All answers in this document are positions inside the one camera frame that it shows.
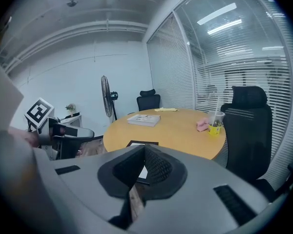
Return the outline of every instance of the yellow cup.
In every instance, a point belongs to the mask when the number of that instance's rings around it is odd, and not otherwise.
[[[220,133],[221,126],[213,127],[209,125],[208,132],[210,135],[217,136]]]

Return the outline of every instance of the black office chair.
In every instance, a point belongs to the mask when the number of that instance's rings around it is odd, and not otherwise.
[[[139,111],[159,108],[161,96],[155,94],[155,90],[141,91],[139,97],[137,97],[137,103]]]
[[[233,86],[232,103],[221,111],[228,141],[227,169],[246,180],[272,202],[276,195],[265,179],[272,148],[272,110],[265,91],[257,86]]]

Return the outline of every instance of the chair headrest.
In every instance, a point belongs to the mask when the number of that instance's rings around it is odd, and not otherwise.
[[[238,108],[259,108],[267,103],[267,95],[261,87],[232,86],[232,104]]]
[[[152,96],[155,94],[155,89],[153,88],[152,90],[149,91],[140,91],[141,96]]]

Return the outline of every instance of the pink cloth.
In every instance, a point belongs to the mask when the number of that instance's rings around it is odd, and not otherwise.
[[[206,130],[206,129],[209,128],[209,119],[208,118],[203,118],[203,119],[199,120],[196,123],[196,125],[197,125],[197,128],[196,129],[199,132],[204,131],[204,130]]]

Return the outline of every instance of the table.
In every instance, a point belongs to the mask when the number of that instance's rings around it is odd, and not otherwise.
[[[160,115],[161,120],[154,127],[128,124],[127,119],[135,114]],[[158,142],[163,147],[213,159],[225,143],[226,132],[224,127],[219,136],[197,131],[196,122],[204,117],[207,117],[206,113],[191,109],[179,109],[177,112],[140,111],[113,122],[104,134],[103,143],[111,152],[126,147],[131,140]]]

